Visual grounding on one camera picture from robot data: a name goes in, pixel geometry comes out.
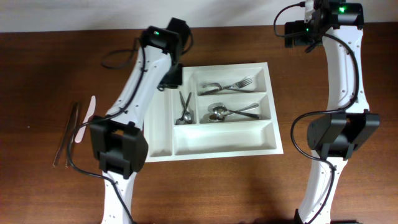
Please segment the steel tablespoon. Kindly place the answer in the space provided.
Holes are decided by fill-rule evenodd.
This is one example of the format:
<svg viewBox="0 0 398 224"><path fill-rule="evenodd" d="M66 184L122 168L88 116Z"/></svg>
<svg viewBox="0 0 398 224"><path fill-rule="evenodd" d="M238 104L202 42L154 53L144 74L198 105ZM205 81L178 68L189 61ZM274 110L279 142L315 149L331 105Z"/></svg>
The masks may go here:
<svg viewBox="0 0 398 224"><path fill-rule="evenodd" d="M256 109L258 106L258 103L253 103L247 107L241 108L240 110L229 110L223 103L213 103L208 107L208 111L210 113L208 121L211 123L223 122L226 117L231 114L247 116L253 119L261 119L261 114L247 113L248 110Z"/></svg>
<svg viewBox="0 0 398 224"><path fill-rule="evenodd" d="M209 115L208 119L210 121L224 121L225 117L227 117L230 114L238 114L238 115L247 116L249 118L261 119L262 116L260 114L252 114L246 112L247 110L251 110L254 108L256 108L256 106L247 106L246 108L242 108L240 110L228 110L224 106L217 106L213 109L213 114Z"/></svg>

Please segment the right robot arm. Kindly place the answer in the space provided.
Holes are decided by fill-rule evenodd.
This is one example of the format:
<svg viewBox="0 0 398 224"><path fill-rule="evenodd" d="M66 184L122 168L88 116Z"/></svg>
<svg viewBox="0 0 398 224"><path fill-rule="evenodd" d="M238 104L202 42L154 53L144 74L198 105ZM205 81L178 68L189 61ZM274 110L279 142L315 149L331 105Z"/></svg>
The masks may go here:
<svg viewBox="0 0 398 224"><path fill-rule="evenodd" d="M370 112L363 85L361 46L364 10L360 3L304 1L301 21L288 22L282 37L286 47L325 49L328 65L328 104L295 119L316 118L308 125L311 152L299 150L312 162L304 199L294 223L330 223L331 206L340 175L352 157L377 130L380 116Z"/></svg>

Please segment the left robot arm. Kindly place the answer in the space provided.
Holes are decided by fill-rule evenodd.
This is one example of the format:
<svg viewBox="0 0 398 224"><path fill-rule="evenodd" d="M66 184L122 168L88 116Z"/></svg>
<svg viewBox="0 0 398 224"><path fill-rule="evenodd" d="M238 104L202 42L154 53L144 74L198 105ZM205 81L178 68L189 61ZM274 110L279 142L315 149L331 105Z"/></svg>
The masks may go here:
<svg viewBox="0 0 398 224"><path fill-rule="evenodd" d="M134 181L149 150L144 116L157 90L182 85L180 57L192 46L192 32L185 21L173 17L164 29L148 27L138 42L136 64L119 98L90 124L93 154L105 184L102 223L134 221Z"/></svg>

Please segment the steel kitchen tongs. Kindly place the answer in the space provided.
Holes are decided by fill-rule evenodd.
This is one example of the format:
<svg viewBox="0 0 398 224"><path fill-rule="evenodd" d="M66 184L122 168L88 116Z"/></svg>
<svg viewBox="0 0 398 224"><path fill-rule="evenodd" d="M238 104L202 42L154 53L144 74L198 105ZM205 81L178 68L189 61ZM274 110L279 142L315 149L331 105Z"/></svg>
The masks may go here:
<svg viewBox="0 0 398 224"><path fill-rule="evenodd" d="M66 143L68 141L69 134L75 129L75 127L77 125L78 114L79 114L78 110L79 110L79 102L75 102L72 105L72 108L71 108L71 111L70 111L70 115L68 117L68 121L66 123L65 130L63 132L63 136L61 138L59 147L58 147L58 149L57 149L57 151L55 153L54 160L52 162L52 165L54 167L59 165L60 156L61 156L61 154L63 152L64 146L66 145Z"/></svg>

